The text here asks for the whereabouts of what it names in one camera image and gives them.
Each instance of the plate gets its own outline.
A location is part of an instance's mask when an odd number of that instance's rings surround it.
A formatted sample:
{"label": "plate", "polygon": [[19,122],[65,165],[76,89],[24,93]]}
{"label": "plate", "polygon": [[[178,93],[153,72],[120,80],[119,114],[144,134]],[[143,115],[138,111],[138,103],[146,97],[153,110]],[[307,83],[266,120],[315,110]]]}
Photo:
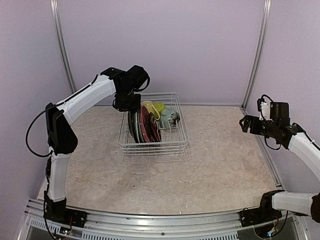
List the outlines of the plate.
{"label": "plate", "polygon": [[139,109],[139,113],[138,113],[138,137],[139,137],[139,140],[140,140],[140,143],[144,143],[145,140],[144,140],[144,137],[142,135],[142,132],[141,132],[141,122],[140,122],[140,113],[141,113],[141,107]]}
{"label": "plate", "polygon": [[134,124],[134,128],[133,128],[133,133],[135,134],[136,137],[136,143],[140,143],[139,141],[139,131],[138,131],[138,112],[135,112],[133,114],[133,124]]}
{"label": "plate", "polygon": [[132,112],[128,112],[128,126],[129,126],[129,131],[131,136],[134,139],[135,143],[139,143],[138,138],[137,138],[137,134],[136,134],[136,130],[135,130],[135,120],[134,120],[134,113]]}
{"label": "plate", "polygon": [[149,112],[145,106],[141,107],[139,118],[141,123],[140,126],[141,126],[141,133],[142,133],[143,140],[146,143],[154,143],[155,140],[152,137],[151,129],[149,125]]}
{"label": "plate", "polygon": [[158,128],[156,117],[152,112],[149,113],[149,127],[154,141],[161,142],[161,132]]}

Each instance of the marble tabletop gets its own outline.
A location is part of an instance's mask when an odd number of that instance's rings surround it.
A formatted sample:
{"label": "marble tabletop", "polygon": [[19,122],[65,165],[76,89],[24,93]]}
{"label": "marble tabletop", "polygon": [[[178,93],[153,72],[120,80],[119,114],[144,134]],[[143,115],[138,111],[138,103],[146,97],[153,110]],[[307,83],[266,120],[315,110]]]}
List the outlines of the marble tabletop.
{"label": "marble tabletop", "polygon": [[[70,206],[128,214],[215,213],[258,206],[275,183],[238,107],[183,106],[185,154],[124,156],[118,144],[123,114],[96,106],[72,126],[78,146],[66,180]],[[43,198],[43,189],[39,198]]]}

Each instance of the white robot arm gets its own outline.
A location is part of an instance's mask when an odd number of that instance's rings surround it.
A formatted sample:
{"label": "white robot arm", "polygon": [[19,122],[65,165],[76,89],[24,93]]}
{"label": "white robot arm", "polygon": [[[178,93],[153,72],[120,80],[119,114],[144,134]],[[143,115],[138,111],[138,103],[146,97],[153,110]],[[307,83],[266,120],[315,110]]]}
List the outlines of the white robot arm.
{"label": "white robot arm", "polygon": [[[289,105],[286,102],[269,104],[264,97],[257,101],[260,117],[246,115],[240,120],[243,132],[250,128],[251,134],[274,138],[276,143],[297,155],[320,181],[320,148],[298,124],[290,125]],[[311,216],[320,223],[320,194],[294,193],[283,190],[267,192],[262,196],[260,207],[240,212],[243,226],[255,225],[281,217],[280,210],[287,210],[297,215]]]}
{"label": "white robot arm", "polygon": [[[78,139],[71,125],[84,112],[101,100],[115,94],[112,106],[120,112],[137,112],[141,105],[141,86],[150,83],[150,77],[140,66],[128,71],[110,67],[71,96],[58,102],[49,103],[31,123],[27,134],[28,149],[38,157],[49,157],[46,166],[47,190],[44,192],[44,218],[58,223],[84,227],[87,213],[66,208],[66,175],[68,162],[76,149]],[[35,153],[28,144],[28,134],[35,120],[45,113],[48,134],[49,154]]]}
{"label": "white robot arm", "polygon": [[[115,93],[114,81],[109,79],[107,75],[99,75],[94,82],[89,83],[71,97],[58,102],[56,108],[63,112],[63,116],[71,126],[85,111]],[[49,146],[49,151],[53,154],[51,156],[50,185],[47,194],[53,202],[59,202],[66,198],[65,184],[71,153],[54,154],[52,146]]]}

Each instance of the purple wall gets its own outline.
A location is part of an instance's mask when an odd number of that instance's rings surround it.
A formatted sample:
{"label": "purple wall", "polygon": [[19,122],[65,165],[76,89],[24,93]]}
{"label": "purple wall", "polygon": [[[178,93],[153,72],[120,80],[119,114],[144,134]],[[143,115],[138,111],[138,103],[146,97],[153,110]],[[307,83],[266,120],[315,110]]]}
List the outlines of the purple wall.
{"label": "purple wall", "polygon": [[78,88],[107,67],[137,64],[151,77],[149,92],[230,105],[242,104],[263,6],[256,0],[59,1]]}
{"label": "purple wall", "polygon": [[[320,143],[320,1],[272,1],[267,38],[248,113],[257,115],[262,94],[288,102],[291,122],[299,123]],[[293,153],[270,150],[284,188],[320,192],[314,174]],[[309,225],[319,239],[320,225]]]}
{"label": "purple wall", "polygon": [[[13,239],[29,198],[43,182],[47,160],[28,152],[25,134],[48,102],[70,94],[50,1],[2,1],[0,7],[0,239]],[[45,118],[29,136],[48,151]]]}

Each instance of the wire dish rack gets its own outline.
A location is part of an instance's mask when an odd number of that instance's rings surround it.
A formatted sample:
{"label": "wire dish rack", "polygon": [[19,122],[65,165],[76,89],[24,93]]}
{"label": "wire dish rack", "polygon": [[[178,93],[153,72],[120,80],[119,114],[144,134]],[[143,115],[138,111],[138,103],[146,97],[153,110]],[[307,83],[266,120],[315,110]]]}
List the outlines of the wire dish rack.
{"label": "wire dish rack", "polygon": [[128,126],[128,113],[123,114],[118,143],[126,156],[148,155],[180,155],[183,154],[189,141],[188,131],[184,115],[182,113],[178,94],[176,92],[142,93],[141,101],[160,102],[166,108],[174,109],[180,115],[180,121],[175,127],[164,128],[164,124],[158,124],[161,132],[161,142],[136,143],[130,134]]}

